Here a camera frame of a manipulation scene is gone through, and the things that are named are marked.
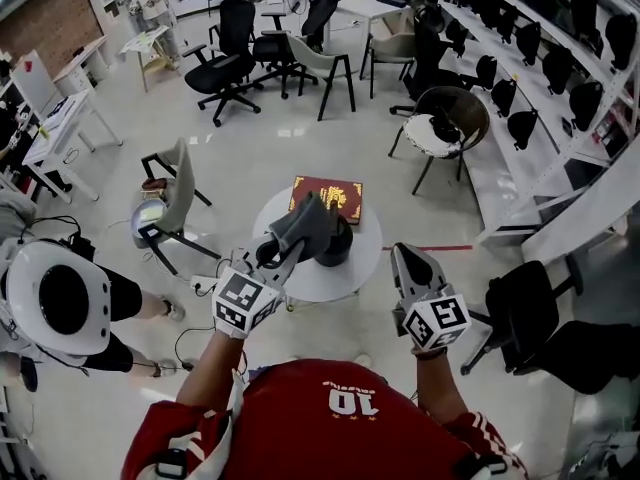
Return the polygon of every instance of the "black shorts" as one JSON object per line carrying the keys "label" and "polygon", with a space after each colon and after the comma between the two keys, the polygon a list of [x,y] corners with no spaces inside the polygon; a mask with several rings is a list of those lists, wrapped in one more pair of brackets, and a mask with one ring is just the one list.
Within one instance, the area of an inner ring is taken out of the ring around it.
{"label": "black shorts", "polygon": [[[118,322],[136,316],[142,308],[140,287],[116,272],[100,268],[111,282],[111,321]],[[89,356],[83,366],[94,370],[128,372],[133,368],[133,354],[129,347],[111,333],[107,348],[99,354]]]}

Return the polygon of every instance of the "red jersey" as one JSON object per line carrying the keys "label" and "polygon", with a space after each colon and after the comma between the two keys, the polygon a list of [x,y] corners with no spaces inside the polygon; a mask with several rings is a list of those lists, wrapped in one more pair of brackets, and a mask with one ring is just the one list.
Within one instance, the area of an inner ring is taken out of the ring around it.
{"label": "red jersey", "polygon": [[[470,456],[472,462],[497,459],[500,478],[526,478],[520,460],[482,415],[466,413],[443,427],[354,363],[307,359],[273,366],[244,393],[235,379],[233,407],[224,413],[152,405],[122,480],[214,480],[223,472],[225,480],[459,480],[465,478],[460,465]],[[169,449],[184,450],[183,474],[162,477],[158,464],[161,473],[176,471],[166,465]]]}

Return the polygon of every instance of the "brick wall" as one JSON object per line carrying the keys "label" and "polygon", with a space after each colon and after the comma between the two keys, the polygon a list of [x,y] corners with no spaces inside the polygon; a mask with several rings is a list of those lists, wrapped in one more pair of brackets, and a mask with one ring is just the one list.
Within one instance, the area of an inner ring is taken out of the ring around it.
{"label": "brick wall", "polygon": [[0,21],[0,50],[17,61],[37,50],[51,77],[102,35],[89,0],[28,0]]}

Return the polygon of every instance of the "red book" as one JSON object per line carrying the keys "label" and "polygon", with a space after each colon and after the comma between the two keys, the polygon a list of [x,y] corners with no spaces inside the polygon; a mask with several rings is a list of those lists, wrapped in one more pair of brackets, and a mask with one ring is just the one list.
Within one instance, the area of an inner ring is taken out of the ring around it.
{"label": "red book", "polygon": [[296,207],[309,192],[316,192],[327,205],[331,201],[338,201],[338,213],[352,226],[360,222],[362,212],[362,183],[355,181],[326,180],[311,176],[296,176],[293,182],[293,192],[289,202],[289,211]]}

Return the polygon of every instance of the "white floor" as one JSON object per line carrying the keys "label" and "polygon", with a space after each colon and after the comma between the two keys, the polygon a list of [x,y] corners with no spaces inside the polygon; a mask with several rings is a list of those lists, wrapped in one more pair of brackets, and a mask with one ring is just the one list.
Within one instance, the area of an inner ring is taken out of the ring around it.
{"label": "white floor", "polygon": [[[334,27],[348,27],[348,21],[340,18]],[[204,14],[182,20],[181,26],[193,45],[206,40],[211,23]],[[259,20],[258,28],[268,26],[264,19]],[[294,32],[297,26],[295,16],[286,24]],[[358,28],[346,28],[334,32],[334,45],[357,52],[359,37]],[[184,61],[181,72],[193,62]],[[359,66],[356,55],[353,62]],[[137,69],[131,57],[98,87],[98,104],[124,145],[105,146],[89,155],[79,144],[80,154],[71,165],[100,192],[100,199],[94,203],[76,190],[72,204],[66,205],[46,192],[41,206],[47,215],[69,213],[78,218],[83,232],[98,248],[97,263],[134,279],[146,290],[172,293],[187,307],[187,318],[179,325],[165,321],[114,325],[123,341],[151,358],[173,358],[174,342],[182,330],[208,327],[212,320],[210,299],[196,297],[182,280],[163,273],[153,259],[143,262],[144,251],[136,249],[130,237],[131,201],[144,180],[140,158],[171,146],[179,136],[190,144],[199,190],[213,201],[208,209],[195,200],[187,224],[193,232],[206,235],[200,243],[223,256],[250,239],[262,206],[290,186],[297,174],[364,182],[365,204],[378,215],[385,245],[398,241],[421,246],[471,244],[482,230],[468,178],[463,175],[460,183],[455,180],[455,162],[434,162],[418,195],[412,196],[425,157],[404,139],[395,158],[387,157],[402,123],[402,118],[389,115],[388,107],[410,102],[397,80],[396,68],[379,69],[373,100],[368,97],[368,81],[354,81],[355,114],[349,110],[343,82],[335,84],[325,120],[318,123],[322,84],[307,85],[301,98],[296,84],[290,84],[290,97],[283,101],[278,82],[271,81],[263,92],[247,95],[262,107],[260,115],[231,104],[218,129],[211,122],[215,107],[198,110],[196,101],[201,95],[181,77],[156,78],[145,94]],[[92,136],[96,142],[106,141],[101,132]],[[45,229],[66,231],[51,226],[43,227],[42,232]],[[183,246],[167,243],[163,250],[187,279],[215,271],[215,262]],[[522,261],[518,248],[475,247],[434,256],[469,303],[481,303],[488,281]],[[364,352],[372,357],[378,373],[410,396],[415,389],[410,342],[396,337],[390,314],[397,297],[388,253],[383,252],[359,297],[294,313],[280,311],[267,320],[247,343],[249,368],[292,355],[348,360]],[[565,313],[569,306],[569,299],[563,298]],[[480,325],[474,326],[451,348],[455,370],[484,332]],[[197,357],[208,337],[207,332],[189,333],[180,342],[180,355]],[[501,354],[493,352],[470,376],[462,378],[456,373],[456,378],[469,407],[489,417],[533,477],[552,473],[562,465],[573,392],[547,375],[507,375],[503,366]],[[87,379],[57,364],[41,365],[38,371],[39,391],[27,396],[24,391],[10,390],[9,405],[14,420],[30,431],[31,403],[35,404],[29,442],[53,480],[79,480],[89,470],[93,480],[116,478],[149,404],[174,397],[185,378],[181,372],[170,378],[133,382],[121,374],[91,372]]]}

